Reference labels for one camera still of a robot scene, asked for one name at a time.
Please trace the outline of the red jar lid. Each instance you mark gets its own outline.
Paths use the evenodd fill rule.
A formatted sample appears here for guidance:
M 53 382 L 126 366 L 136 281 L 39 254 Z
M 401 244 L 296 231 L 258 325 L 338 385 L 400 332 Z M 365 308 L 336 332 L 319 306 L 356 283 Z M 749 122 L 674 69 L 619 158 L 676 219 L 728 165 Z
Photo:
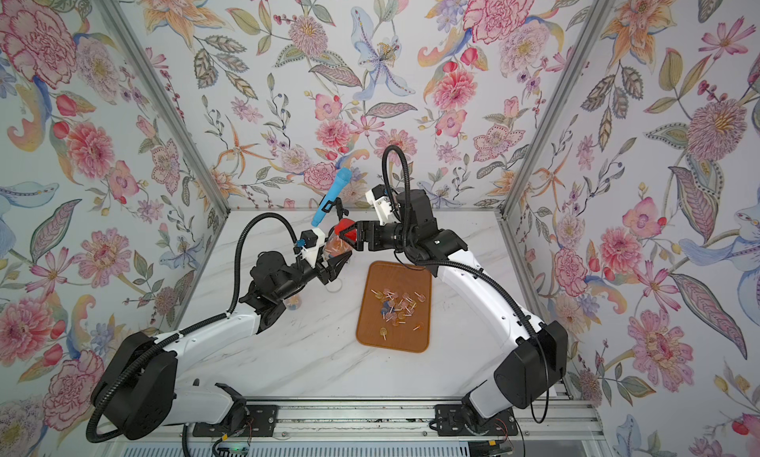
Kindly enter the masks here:
M 334 227 L 334 235 L 349 245 L 355 245 L 357 242 L 356 222 L 348 218 L 341 219 Z

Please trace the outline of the red lidded plastic jar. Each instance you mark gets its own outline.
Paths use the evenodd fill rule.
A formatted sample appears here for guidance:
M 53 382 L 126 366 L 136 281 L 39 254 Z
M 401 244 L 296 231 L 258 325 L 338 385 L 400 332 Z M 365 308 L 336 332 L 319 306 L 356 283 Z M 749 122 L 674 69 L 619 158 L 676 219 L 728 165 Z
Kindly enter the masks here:
M 338 257 L 347 252 L 352 252 L 352 247 L 334 233 L 329 237 L 324 247 L 324 256 L 328 258 Z

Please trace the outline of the clear jar with candies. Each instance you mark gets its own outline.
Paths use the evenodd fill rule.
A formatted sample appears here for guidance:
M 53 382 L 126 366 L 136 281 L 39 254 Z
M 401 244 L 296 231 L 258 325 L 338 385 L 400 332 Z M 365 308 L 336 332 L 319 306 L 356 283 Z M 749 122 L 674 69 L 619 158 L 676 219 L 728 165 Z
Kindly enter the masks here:
M 342 290 L 342 287 L 344 287 L 342 279 L 336 279 L 326 285 L 326 290 L 331 294 L 338 294 Z

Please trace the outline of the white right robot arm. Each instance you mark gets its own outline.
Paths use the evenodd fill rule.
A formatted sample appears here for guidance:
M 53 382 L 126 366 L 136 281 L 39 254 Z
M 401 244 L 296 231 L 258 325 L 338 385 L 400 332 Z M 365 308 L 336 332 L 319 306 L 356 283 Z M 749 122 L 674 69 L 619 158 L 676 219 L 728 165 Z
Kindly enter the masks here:
M 389 201 L 382 187 L 369 193 L 373 221 L 348 221 L 336 234 L 356 251 L 391 250 L 407 255 L 463 298 L 488 324 L 506 354 L 483 383 L 461 401 L 469 427 L 488 423 L 502 411 L 547 401 L 565 375 L 568 333 L 559 322 L 531 314 L 481 266 L 466 242 L 437 224 L 427 193 L 413 190 Z

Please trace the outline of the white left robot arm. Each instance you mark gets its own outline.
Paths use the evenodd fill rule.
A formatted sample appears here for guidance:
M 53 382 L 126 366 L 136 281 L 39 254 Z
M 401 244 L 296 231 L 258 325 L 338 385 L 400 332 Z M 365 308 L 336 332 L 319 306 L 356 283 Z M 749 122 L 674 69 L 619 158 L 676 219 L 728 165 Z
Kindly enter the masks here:
M 240 392 L 229 384 L 201 379 L 180 385 L 178 377 L 223 348 L 268 330 L 285 312 L 287 299 L 313 280 L 335 281 L 350 257 L 346 252 L 315 264 L 287 264 L 277 251 L 261 253 L 251 269 L 247 294 L 235 296 L 233 312 L 154 338 L 144 332 L 129 336 L 92 392 L 87 440 L 137 440 L 160 427 L 196 423 L 225 432 L 242 429 L 249 409 Z

